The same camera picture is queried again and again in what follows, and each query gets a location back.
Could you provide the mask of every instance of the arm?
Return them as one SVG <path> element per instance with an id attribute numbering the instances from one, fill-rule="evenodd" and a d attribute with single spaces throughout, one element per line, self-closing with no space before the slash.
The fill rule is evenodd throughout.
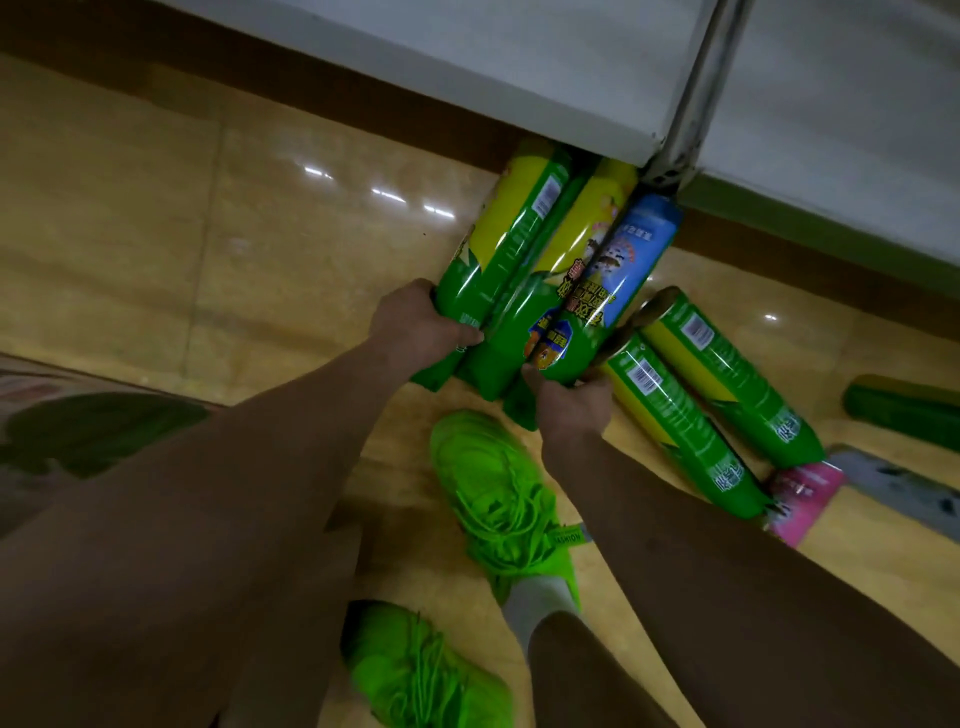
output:
<path id="1" fill-rule="evenodd" d="M 955 725 L 960 669 L 868 597 L 608 444 L 609 384 L 538 392 L 543 463 L 710 726 Z"/>
<path id="2" fill-rule="evenodd" d="M 144 449 L 0 542 L 10 725 L 208 724 L 387 400 L 480 338 L 429 290 L 397 290 L 356 349 Z"/>

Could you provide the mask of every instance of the green can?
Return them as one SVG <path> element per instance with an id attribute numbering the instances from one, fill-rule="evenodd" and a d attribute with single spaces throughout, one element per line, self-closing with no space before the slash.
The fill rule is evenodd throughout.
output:
<path id="1" fill-rule="evenodd" d="M 632 164 L 595 159 L 564 190 L 531 248 L 532 259 L 517 270 L 512 295 L 501 300 L 484 330 L 483 343 L 469 350 L 457 372 L 485 400 L 502 397 L 533 353 L 636 181 Z M 572 205 L 564 204 L 567 196 L 575 200 Z"/>
<path id="2" fill-rule="evenodd" d="M 610 353 L 594 363 L 610 377 L 613 395 L 697 490 L 740 519 L 763 514 L 770 499 L 650 344 L 633 328 L 608 344 Z"/>
<path id="3" fill-rule="evenodd" d="M 813 428 L 680 288 L 664 288 L 634 322 L 657 353 L 774 466 L 793 468 L 826 457 Z"/>
<path id="4" fill-rule="evenodd" d="M 604 343 L 673 239 L 683 214 L 661 195 L 643 195 L 617 225 L 531 355 L 548 379 L 573 384 Z M 510 419 L 537 429 L 537 403 L 522 377 L 503 401 Z"/>
<path id="5" fill-rule="evenodd" d="M 569 181 L 571 163 L 564 147 L 546 139 L 520 143 L 437 285 L 439 313 L 483 326 Z M 458 349 L 411 380 L 438 391 L 465 352 Z"/>

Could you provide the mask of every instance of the shoe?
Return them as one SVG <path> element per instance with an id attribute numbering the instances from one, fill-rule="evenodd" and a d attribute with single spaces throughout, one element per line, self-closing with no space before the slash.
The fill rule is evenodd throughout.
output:
<path id="1" fill-rule="evenodd" d="M 513 697 L 460 657 L 429 621 L 386 601 L 347 607 L 340 652 L 373 716 L 388 728 L 509 728 Z"/>
<path id="2" fill-rule="evenodd" d="M 589 540 L 582 526 L 560 526 L 557 499 L 523 444 L 497 420 L 461 410 L 434 425 L 430 455 L 467 533 L 469 556 L 502 605 L 518 579 L 560 576 L 577 607 L 568 546 Z"/>

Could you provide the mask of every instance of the person's right arm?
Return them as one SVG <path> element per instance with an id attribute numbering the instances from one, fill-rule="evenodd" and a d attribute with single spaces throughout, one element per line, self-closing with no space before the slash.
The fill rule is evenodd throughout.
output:
<path id="1" fill-rule="evenodd" d="M 957 725 L 960 668 L 801 554 L 607 443 L 603 381 L 532 368 L 543 463 L 708 726 Z"/>

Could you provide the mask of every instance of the white sock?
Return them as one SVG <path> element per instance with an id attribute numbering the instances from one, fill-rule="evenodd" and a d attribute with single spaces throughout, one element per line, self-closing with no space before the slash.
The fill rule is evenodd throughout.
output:
<path id="1" fill-rule="evenodd" d="M 569 612 L 574 617 L 580 617 L 570 588 L 560 576 L 528 576 L 520 579 L 500 609 L 520 643 L 523 659 L 527 662 L 530 661 L 530 639 L 538 624 L 557 612 Z"/>

